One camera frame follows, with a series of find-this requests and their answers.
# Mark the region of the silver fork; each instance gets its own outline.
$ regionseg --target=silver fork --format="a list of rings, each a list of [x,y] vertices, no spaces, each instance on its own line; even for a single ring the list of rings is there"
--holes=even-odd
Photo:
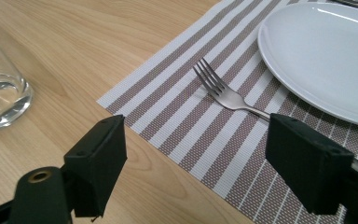
[[[197,64],[193,66],[193,69],[203,86],[217,103],[231,110],[248,110],[261,119],[269,121],[268,113],[247,105],[244,99],[237,92],[232,90],[204,59],[199,60]]]

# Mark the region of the placemat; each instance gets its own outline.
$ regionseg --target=placemat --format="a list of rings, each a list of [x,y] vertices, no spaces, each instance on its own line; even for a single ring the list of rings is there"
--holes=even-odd
[[[358,125],[336,119],[287,90],[258,51],[258,25],[288,4],[222,1],[135,70],[98,103],[255,223],[342,223],[308,214],[265,160],[268,124],[230,111],[207,95],[192,70],[204,57],[249,105],[289,115],[330,137],[358,159]]]

